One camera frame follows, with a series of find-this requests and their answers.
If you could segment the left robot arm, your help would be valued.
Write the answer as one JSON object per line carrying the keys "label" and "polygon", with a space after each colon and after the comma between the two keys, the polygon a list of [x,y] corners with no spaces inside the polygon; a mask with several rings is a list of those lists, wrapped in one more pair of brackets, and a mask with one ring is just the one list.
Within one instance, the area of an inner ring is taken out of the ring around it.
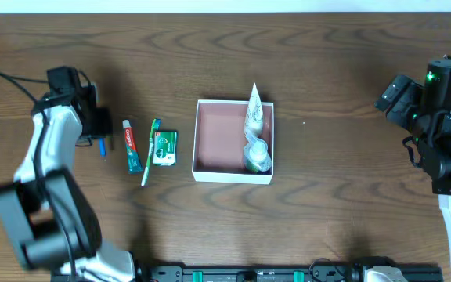
{"label": "left robot arm", "polygon": [[74,67],[46,71],[49,91],[33,97],[34,131],[13,181],[0,185],[0,220],[25,270],[53,281],[135,281],[132,253],[103,239],[99,220],[73,176],[75,150],[111,135],[97,88]]}

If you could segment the blue disposable razor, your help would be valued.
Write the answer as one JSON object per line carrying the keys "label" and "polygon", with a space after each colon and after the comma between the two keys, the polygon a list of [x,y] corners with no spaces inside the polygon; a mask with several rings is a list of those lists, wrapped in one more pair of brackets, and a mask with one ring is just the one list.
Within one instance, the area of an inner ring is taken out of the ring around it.
{"label": "blue disposable razor", "polygon": [[106,141],[104,138],[98,139],[99,152],[102,157],[106,157]]}

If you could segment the clear pump spray bottle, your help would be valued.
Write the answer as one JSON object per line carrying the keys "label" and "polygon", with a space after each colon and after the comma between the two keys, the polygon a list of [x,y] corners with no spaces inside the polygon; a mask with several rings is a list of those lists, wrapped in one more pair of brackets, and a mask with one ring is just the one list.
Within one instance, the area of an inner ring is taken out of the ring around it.
{"label": "clear pump spray bottle", "polygon": [[265,173],[272,168],[272,158],[266,141],[258,138],[250,129],[244,131],[247,145],[244,147],[244,164],[250,172]]}

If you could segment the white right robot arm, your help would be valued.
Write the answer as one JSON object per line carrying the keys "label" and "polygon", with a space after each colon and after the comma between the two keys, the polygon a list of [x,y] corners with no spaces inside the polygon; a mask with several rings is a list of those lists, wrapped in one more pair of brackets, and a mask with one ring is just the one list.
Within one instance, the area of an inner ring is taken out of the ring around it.
{"label": "white right robot arm", "polygon": [[431,177],[449,241],[451,268],[451,56],[429,62],[420,84],[398,75],[374,106],[405,129],[411,164]]}

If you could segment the white leaf-print tube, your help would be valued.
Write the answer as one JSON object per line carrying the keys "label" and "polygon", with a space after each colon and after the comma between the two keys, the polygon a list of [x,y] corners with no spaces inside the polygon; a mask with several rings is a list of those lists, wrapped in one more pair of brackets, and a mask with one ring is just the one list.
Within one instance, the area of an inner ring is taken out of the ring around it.
{"label": "white leaf-print tube", "polygon": [[254,136],[259,137],[263,131],[264,113],[262,102],[256,84],[253,84],[251,96],[247,105],[247,113],[244,122],[244,131],[251,132]]}

